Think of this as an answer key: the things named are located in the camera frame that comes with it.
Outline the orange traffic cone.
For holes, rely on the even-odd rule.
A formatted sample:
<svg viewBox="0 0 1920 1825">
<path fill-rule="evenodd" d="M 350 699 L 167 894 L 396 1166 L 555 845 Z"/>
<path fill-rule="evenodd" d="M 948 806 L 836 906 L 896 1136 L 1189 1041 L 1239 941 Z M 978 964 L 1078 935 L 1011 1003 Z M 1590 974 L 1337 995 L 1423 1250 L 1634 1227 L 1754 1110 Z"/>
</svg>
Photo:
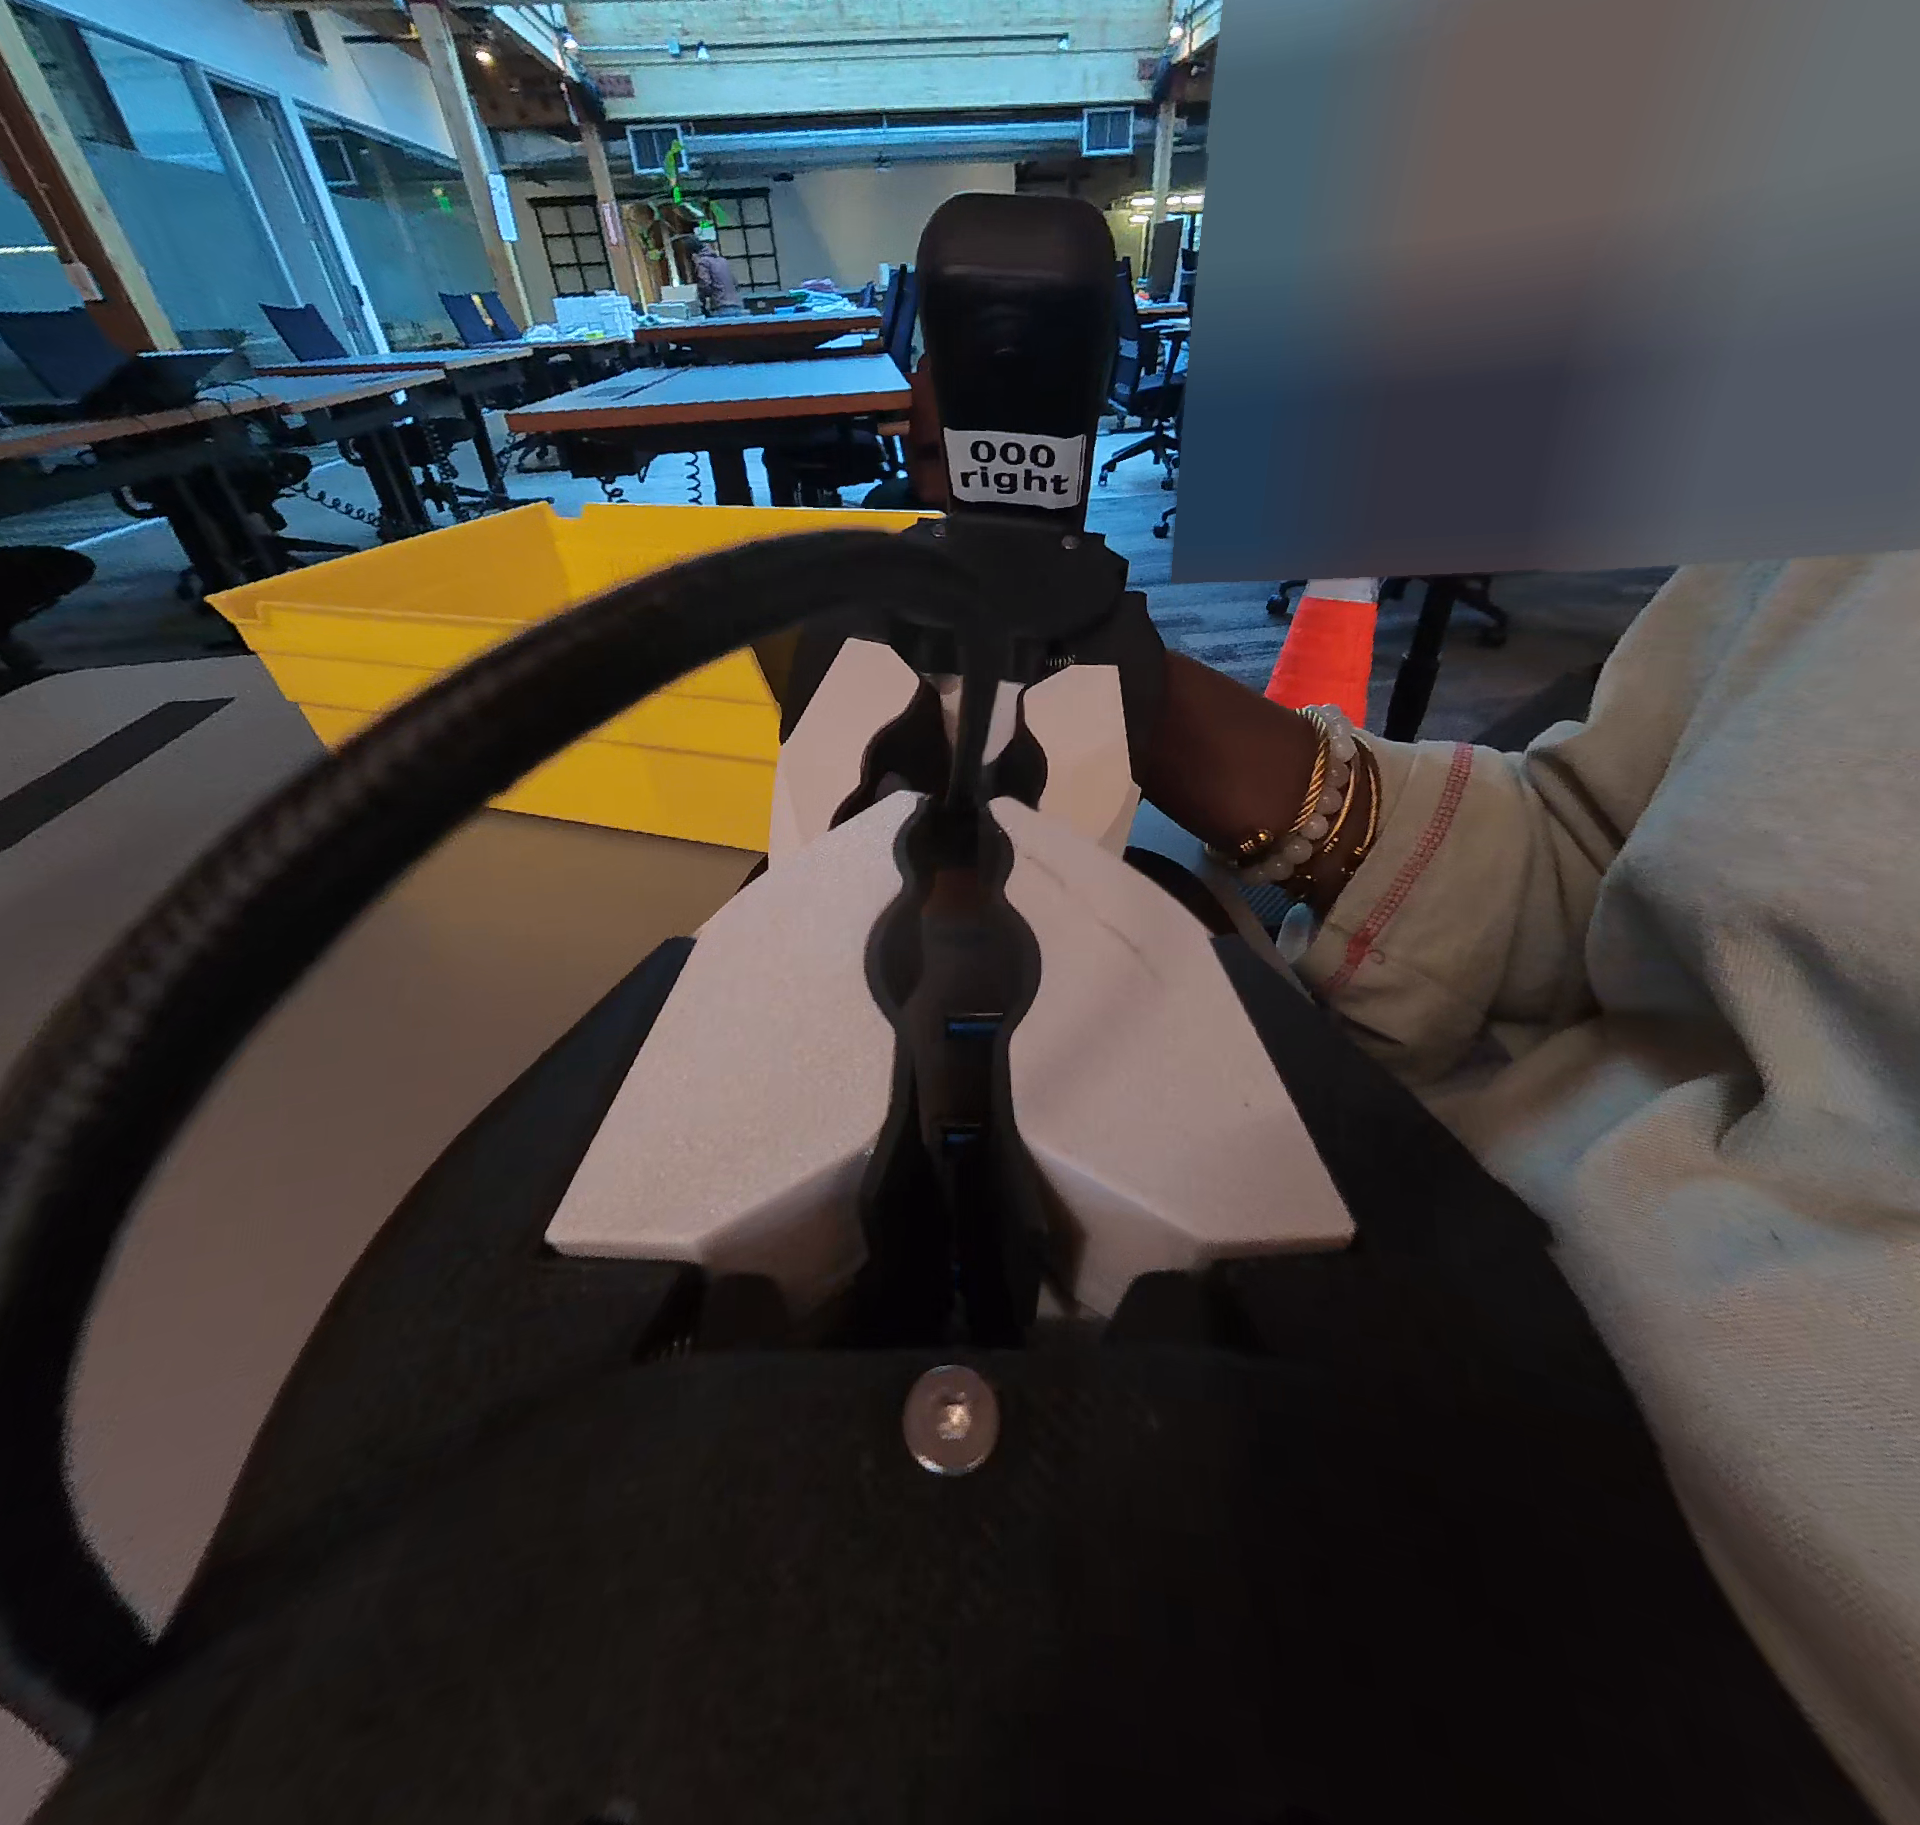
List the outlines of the orange traffic cone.
<svg viewBox="0 0 1920 1825">
<path fill-rule="evenodd" d="M 1287 612 L 1262 695 L 1283 709 L 1337 709 L 1354 728 L 1365 728 L 1378 616 L 1378 578 L 1309 581 Z"/>
</svg>

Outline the black office chair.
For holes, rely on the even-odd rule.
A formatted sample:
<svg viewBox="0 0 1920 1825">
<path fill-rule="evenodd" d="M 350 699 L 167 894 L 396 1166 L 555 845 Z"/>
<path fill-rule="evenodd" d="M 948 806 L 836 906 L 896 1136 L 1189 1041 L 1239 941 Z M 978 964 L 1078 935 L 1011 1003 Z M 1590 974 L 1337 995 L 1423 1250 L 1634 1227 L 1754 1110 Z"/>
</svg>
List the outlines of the black office chair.
<svg viewBox="0 0 1920 1825">
<path fill-rule="evenodd" d="M 1145 454 L 1161 466 L 1161 487 L 1171 490 L 1185 417 L 1186 332 L 1180 325 L 1157 329 L 1143 321 L 1133 268 L 1125 256 L 1116 262 L 1113 332 L 1106 414 L 1116 427 L 1135 422 L 1140 437 L 1099 464 L 1095 487 L 1103 490 L 1118 464 Z"/>
</svg>

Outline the dark open laptop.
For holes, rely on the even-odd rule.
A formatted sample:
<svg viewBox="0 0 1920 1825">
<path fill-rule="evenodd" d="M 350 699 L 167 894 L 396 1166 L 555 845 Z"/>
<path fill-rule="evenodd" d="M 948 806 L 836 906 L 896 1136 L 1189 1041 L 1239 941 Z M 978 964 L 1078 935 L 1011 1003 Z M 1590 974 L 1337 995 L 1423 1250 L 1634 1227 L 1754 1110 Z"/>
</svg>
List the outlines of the dark open laptop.
<svg viewBox="0 0 1920 1825">
<path fill-rule="evenodd" d="M 242 340 L 188 349 L 121 349 L 84 309 L 2 315 L 9 351 L 38 397 L 5 399 L 17 422 L 79 422 L 178 410 L 209 383 L 245 370 Z"/>
</svg>

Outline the green potted plant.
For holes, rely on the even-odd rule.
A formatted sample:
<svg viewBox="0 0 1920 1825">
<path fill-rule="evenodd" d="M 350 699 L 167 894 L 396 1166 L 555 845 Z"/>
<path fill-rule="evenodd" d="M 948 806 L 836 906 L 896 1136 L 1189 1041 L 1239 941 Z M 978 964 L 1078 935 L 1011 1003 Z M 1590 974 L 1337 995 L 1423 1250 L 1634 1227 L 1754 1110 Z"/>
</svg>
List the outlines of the green potted plant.
<svg viewBox="0 0 1920 1825">
<path fill-rule="evenodd" d="M 718 243 L 718 224 L 710 220 L 709 207 L 686 192 L 689 165 L 684 133 L 659 133 L 657 143 L 659 165 L 639 174 L 641 180 L 650 180 L 647 192 L 620 206 L 639 298 L 653 306 L 665 295 L 676 300 L 681 292 L 689 288 L 699 306 L 695 288 L 689 282 L 686 239 L 699 235 Z"/>
</svg>

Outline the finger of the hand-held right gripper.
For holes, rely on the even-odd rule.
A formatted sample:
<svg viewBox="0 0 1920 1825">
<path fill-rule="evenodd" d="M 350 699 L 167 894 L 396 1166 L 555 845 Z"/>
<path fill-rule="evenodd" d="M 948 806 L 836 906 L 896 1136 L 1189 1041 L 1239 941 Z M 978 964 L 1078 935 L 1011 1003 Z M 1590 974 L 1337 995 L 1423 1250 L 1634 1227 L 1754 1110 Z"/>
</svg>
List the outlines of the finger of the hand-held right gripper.
<svg viewBox="0 0 1920 1825">
<path fill-rule="evenodd" d="M 769 856 L 793 856 L 893 791 L 939 798 L 950 772 L 942 694 L 891 644 L 844 638 L 780 737 Z"/>
<path fill-rule="evenodd" d="M 1062 663 L 1029 685 L 1003 680 L 1003 796 L 1106 853 L 1125 853 L 1140 810 L 1126 737 L 1113 663 Z"/>
</svg>

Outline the black desk leg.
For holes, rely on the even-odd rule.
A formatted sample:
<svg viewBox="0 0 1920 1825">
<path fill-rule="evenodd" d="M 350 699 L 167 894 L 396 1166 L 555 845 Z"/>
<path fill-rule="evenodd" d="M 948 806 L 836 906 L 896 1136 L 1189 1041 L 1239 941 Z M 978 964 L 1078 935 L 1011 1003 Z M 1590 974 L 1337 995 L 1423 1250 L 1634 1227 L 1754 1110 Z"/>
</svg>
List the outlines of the black desk leg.
<svg viewBox="0 0 1920 1825">
<path fill-rule="evenodd" d="M 1433 576 L 1425 581 L 1425 596 L 1385 702 L 1383 738 L 1414 740 L 1419 737 L 1442 666 L 1455 600 L 1457 578 Z"/>
</svg>

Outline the wooden office desk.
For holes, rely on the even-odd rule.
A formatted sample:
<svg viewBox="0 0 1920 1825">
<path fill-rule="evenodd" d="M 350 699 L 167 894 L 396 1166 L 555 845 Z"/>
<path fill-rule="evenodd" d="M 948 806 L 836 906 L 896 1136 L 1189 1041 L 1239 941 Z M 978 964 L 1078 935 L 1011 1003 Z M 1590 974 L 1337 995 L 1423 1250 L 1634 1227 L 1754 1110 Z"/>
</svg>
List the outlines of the wooden office desk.
<svg viewBox="0 0 1920 1825">
<path fill-rule="evenodd" d="M 720 506 L 752 506 L 747 454 L 814 427 L 901 422 L 913 389 L 882 354 L 619 372 L 509 409 L 576 480 L 641 480 L 656 458 L 702 458 Z"/>
<path fill-rule="evenodd" d="M 636 349 L 661 362 L 774 364 L 818 354 L 863 354 L 878 346 L 882 316 L 869 309 L 733 313 L 686 321 L 639 318 Z"/>
</svg>

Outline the person's pale sweatshirt torso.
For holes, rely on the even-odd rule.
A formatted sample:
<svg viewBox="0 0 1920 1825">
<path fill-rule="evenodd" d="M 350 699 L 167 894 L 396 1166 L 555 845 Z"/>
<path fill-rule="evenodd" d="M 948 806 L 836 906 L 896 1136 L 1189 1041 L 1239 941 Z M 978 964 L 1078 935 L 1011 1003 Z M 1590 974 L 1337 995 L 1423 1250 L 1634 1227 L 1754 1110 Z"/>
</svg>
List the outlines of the person's pale sweatshirt torso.
<svg viewBox="0 0 1920 1825">
<path fill-rule="evenodd" d="M 1455 1121 L 1544 1215 L 1763 1659 L 1915 1820 L 1915 965 L 1790 926 L 1700 1009 L 1501 1019 Z"/>
</svg>

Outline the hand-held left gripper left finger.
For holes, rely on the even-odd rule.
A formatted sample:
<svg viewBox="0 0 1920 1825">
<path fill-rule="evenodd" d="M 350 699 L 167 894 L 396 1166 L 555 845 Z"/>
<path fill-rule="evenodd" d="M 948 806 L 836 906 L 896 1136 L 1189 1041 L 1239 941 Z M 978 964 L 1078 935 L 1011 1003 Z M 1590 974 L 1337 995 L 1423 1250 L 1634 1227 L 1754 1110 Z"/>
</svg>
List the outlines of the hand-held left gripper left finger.
<svg viewBox="0 0 1920 1825">
<path fill-rule="evenodd" d="M 764 1277 L 793 1312 L 853 1282 L 897 1050 L 866 950 L 920 808 L 889 794 L 701 926 L 544 1229 L 555 1252 Z"/>
</svg>

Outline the long wooden desk row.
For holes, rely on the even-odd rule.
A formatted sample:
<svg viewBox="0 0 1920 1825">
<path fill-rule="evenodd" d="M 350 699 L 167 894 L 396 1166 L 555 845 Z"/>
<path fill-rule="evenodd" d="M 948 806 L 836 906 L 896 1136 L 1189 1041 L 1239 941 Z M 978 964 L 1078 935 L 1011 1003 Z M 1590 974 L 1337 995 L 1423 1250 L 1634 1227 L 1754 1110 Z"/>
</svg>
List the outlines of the long wooden desk row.
<svg viewBox="0 0 1920 1825">
<path fill-rule="evenodd" d="M 349 356 L 214 383 L 181 406 L 111 417 L 3 423 L 2 515 L 111 497 L 163 520 L 206 591 L 333 557 L 270 513 L 291 493 L 279 464 L 342 448 L 369 480 L 375 541 L 402 541 L 512 510 L 488 430 L 488 397 L 522 382 L 527 346 Z"/>
</svg>

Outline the yellow plastic bin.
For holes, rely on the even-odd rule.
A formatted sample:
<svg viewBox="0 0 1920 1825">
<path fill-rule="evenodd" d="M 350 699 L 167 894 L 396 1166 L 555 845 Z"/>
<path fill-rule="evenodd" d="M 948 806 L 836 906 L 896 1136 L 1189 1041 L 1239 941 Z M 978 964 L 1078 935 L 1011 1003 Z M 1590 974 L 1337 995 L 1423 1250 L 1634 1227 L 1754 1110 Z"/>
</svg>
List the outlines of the yellow plastic bin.
<svg viewBox="0 0 1920 1825">
<path fill-rule="evenodd" d="M 535 500 L 224 588 L 209 605 L 330 748 L 524 628 L 630 578 L 818 527 L 900 534 L 911 510 Z M 573 740 L 493 808 L 763 853 L 780 707 L 741 649 Z"/>
</svg>

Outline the silver air duct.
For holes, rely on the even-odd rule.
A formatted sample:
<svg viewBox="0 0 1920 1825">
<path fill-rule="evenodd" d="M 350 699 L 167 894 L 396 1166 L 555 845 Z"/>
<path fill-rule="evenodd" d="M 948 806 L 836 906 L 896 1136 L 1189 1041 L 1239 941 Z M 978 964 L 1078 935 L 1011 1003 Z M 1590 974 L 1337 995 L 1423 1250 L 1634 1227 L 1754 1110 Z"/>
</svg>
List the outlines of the silver air duct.
<svg viewBox="0 0 1920 1825">
<path fill-rule="evenodd" d="M 893 165 L 1018 165 L 1080 156 L 1083 106 L 1003 118 L 874 115 L 769 131 L 681 126 L 687 167 L 713 180 Z"/>
</svg>

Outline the person's right hand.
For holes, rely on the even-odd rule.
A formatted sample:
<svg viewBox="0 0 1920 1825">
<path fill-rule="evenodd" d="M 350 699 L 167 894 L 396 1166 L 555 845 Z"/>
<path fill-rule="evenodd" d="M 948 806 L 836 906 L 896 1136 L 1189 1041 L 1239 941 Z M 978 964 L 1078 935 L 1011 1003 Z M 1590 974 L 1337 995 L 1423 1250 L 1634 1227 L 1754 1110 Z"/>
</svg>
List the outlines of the person's right hand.
<svg viewBox="0 0 1920 1825">
<path fill-rule="evenodd" d="M 1135 761 L 1142 798 L 1216 853 L 1248 855 L 1309 817 L 1324 780 L 1322 733 L 1186 656 L 1163 658 L 1155 733 Z"/>
</svg>

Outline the person's right forearm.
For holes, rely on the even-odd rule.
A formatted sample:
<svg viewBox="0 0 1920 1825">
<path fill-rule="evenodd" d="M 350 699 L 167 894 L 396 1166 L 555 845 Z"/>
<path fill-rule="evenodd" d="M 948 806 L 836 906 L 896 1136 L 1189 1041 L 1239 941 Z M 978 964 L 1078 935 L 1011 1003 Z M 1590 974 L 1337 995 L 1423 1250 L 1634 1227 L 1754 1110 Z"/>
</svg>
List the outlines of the person's right forearm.
<svg viewBox="0 0 1920 1825">
<path fill-rule="evenodd" d="M 1676 572 L 1586 719 L 1373 738 L 1373 853 L 1299 973 L 1416 1082 L 1631 1021 L 1831 1116 L 1915 1108 L 1915 552 Z"/>
</svg>

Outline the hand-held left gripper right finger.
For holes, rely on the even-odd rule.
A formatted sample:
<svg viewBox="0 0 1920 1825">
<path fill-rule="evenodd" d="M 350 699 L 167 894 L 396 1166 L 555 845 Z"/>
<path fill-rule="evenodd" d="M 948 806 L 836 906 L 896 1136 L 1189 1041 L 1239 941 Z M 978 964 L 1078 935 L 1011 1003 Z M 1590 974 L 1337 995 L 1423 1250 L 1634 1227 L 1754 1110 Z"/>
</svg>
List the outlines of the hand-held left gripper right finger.
<svg viewBox="0 0 1920 1825">
<path fill-rule="evenodd" d="M 1055 1279 L 1112 1314 L 1135 1279 L 1344 1249 L 1354 1217 L 1216 947 L 1186 906 L 1018 798 L 1005 899 L 1039 949 L 1008 1041 L 1016 1128 L 1061 1236 Z"/>
</svg>

